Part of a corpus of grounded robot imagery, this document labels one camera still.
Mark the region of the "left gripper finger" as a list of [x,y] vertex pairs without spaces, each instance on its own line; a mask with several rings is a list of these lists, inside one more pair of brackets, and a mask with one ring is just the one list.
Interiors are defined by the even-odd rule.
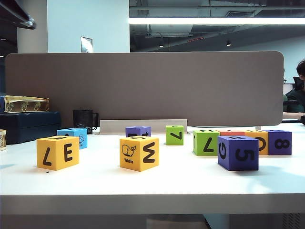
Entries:
[[0,0],[0,21],[34,30],[36,22],[16,0]]

